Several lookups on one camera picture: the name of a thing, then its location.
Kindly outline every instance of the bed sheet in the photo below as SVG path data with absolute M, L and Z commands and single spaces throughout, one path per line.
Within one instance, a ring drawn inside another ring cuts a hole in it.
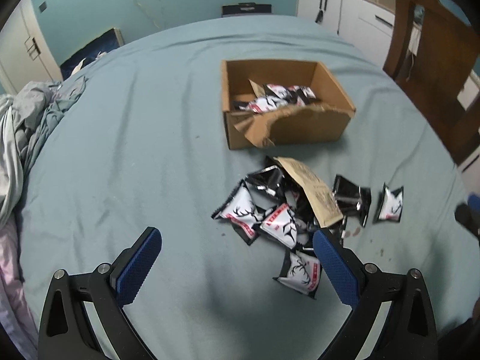
M 341 139 L 229 151 L 220 61 L 253 58 L 324 62 L 357 107 Z M 349 220 L 345 246 L 386 272 L 420 269 L 440 334 L 470 316 L 480 258 L 454 219 L 466 196 L 460 175 L 400 88 L 338 36 L 296 17 L 217 19 L 128 44 L 79 75 L 88 78 L 85 92 L 46 142 L 19 211 L 37 324 L 57 269 L 91 272 L 155 226 L 163 250 L 125 311 L 158 359 L 318 358 L 350 312 L 327 276 L 316 300 L 300 295 L 272 280 L 279 245 L 261 238 L 248 247 L 210 218 L 265 154 L 301 160 L 329 185 L 339 173 L 370 186 L 367 227 L 356 234 Z M 405 187 L 402 219 L 372 225 L 384 182 Z

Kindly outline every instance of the pink fabric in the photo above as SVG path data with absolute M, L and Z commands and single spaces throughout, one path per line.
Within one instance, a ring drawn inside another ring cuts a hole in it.
M 18 273 L 18 234 L 14 214 L 0 229 L 0 276 L 18 324 L 37 347 L 38 332 L 23 293 Z

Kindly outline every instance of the open cardboard box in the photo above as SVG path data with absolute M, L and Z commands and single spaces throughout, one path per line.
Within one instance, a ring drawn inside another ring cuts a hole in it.
M 355 106 L 321 62 L 284 59 L 222 61 L 222 112 L 231 150 L 247 147 L 337 140 L 355 115 Z M 255 99 L 250 80 L 310 87 L 320 100 L 305 107 L 285 106 L 255 114 L 236 110 L 232 101 Z

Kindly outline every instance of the metal screw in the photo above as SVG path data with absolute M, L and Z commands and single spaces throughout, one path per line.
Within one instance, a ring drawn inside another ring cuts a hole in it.
M 99 271 L 101 274 L 104 274 L 110 270 L 110 264 L 102 264 L 97 268 L 97 271 Z
M 422 277 L 422 273 L 418 269 L 412 269 L 410 271 L 410 274 L 415 278 L 415 279 L 420 279 Z
M 368 273 L 374 274 L 375 272 L 377 272 L 377 266 L 369 262 L 368 264 L 365 264 L 365 270 Z
M 65 271 L 63 269 L 59 269 L 53 274 L 53 277 L 56 279 L 61 279 L 63 278 L 63 275 L 65 274 Z

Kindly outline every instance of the blue gripper pad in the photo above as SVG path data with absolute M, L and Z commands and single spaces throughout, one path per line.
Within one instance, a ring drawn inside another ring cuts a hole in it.
M 321 230 L 313 235 L 313 250 L 340 301 L 356 308 L 360 301 L 357 278 Z
M 162 235 L 158 229 L 152 229 L 116 280 L 117 304 L 120 307 L 134 301 L 162 250 Z

